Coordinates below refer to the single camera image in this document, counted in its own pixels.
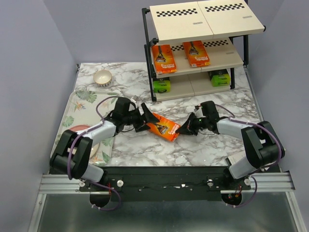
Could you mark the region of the orange Gillette Fusion5 box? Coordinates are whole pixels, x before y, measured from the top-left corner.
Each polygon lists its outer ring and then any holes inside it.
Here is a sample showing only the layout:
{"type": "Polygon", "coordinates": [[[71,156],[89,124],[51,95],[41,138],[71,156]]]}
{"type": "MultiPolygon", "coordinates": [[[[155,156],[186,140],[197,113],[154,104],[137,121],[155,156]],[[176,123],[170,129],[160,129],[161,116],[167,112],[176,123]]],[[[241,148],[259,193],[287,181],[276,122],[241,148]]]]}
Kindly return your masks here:
{"type": "Polygon", "coordinates": [[[159,122],[148,123],[150,127],[149,132],[154,133],[170,142],[174,142],[179,133],[176,131],[181,127],[180,124],[175,123],[159,114],[153,113],[159,122]]]}

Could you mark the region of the black green razor box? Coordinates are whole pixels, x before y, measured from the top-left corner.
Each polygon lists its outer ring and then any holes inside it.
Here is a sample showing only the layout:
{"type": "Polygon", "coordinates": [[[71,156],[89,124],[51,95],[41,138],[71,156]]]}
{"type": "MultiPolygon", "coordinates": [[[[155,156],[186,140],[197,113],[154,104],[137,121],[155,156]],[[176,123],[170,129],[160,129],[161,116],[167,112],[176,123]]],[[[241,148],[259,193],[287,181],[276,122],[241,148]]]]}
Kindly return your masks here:
{"type": "Polygon", "coordinates": [[[231,78],[227,69],[215,70],[208,72],[213,87],[228,86],[231,78]]]}
{"type": "Polygon", "coordinates": [[[171,90],[171,83],[169,77],[153,79],[154,93],[165,93],[170,92],[170,90],[171,90]]]}

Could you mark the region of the beige black three-tier shelf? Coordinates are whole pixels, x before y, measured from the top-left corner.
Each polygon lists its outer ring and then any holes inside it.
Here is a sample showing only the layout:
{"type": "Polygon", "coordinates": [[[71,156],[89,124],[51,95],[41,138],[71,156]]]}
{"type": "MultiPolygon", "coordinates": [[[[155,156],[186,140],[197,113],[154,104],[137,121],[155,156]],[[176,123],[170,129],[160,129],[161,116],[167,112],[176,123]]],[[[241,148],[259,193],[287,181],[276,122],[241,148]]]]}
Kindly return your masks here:
{"type": "Polygon", "coordinates": [[[146,36],[144,45],[152,101],[160,102],[229,91],[235,88],[235,68],[249,63],[249,36],[264,32],[245,0],[204,0],[155,5],[142,9],[143,23],[147,15],[153,20],[156,36],[146,36]],[[211,60],[206,67],[192,68],[187,61],[184,42],[202,41],[211,60]],[[177,66],[174,73],[157,74],[152,47],[170,45],[177,66]],[[209,71],[227,69],[228,86],[213,87],[209,71]],[[154,93],[154,78],[170,78],[171,90],[154,93]]]}

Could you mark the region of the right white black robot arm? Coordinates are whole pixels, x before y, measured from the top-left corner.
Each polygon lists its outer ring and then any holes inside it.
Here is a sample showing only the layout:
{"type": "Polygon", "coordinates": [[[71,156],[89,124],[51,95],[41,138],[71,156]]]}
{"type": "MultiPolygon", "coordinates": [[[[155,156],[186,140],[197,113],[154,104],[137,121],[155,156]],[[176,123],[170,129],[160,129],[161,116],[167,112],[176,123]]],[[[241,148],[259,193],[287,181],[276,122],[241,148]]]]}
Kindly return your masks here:
{"type": "Polygon", "coordinates": [[[185,123],[176,130],[183,135],[198,135],[202,129],[215,134],[228,135],[241,139],[245,156],[224,170],[222,184],[227,189],[234,189],[241,178],[276,165],[285,155],[284,148],[272,125],[268,121],[259,123],[236,120],[219,116],[218,105],[213,101],[205,101],[197,105],[185,123]]]}

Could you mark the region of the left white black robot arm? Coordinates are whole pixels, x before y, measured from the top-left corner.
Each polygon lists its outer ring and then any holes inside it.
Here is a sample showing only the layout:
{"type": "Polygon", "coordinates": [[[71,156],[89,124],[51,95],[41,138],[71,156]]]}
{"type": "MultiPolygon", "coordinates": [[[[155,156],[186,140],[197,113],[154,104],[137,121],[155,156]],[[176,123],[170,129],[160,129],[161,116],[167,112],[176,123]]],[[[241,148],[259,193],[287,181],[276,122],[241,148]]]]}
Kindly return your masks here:
{"type": "Polygon", "coordinates": [[[117,100],[114,109],[103,117],[96,107],[100,122],[85,130],[66,130],[50,158],[50,167],[67,174],[69,179],[85,179],[97,191],[104,190],[107,179],[104,170],[89,163],[93,146],[108,138],[113,138],[123,131],[125,126],[133,126],[135,132],[150,129],[149,123],[157,123],[155,117],[145,103],[141,104],[143,114],[136,104],[125,97],[114,96],[117,100]]]}

